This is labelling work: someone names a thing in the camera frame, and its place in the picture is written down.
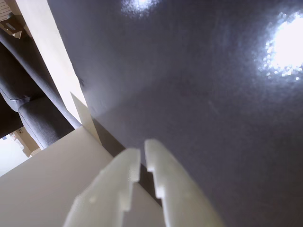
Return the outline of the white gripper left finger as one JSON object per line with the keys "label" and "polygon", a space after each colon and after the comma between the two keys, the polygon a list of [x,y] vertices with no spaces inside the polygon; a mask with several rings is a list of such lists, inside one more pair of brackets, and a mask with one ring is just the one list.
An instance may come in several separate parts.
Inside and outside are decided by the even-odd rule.
{"label": "white gripper left finger", "polygon": [[134,183],[140,179],[141,153],[128,148],[117,155],[79,194],[65,227],[121,227],[132,203]]}

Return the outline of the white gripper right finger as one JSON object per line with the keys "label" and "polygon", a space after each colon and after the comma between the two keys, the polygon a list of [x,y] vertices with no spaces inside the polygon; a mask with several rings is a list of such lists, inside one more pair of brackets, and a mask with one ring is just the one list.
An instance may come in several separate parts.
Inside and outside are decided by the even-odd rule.
{"label": "white gripper right finger", "polygon": [[168,227],[222,227],[222,219],[184,167],[158,140],[144,142],[146,168]]}

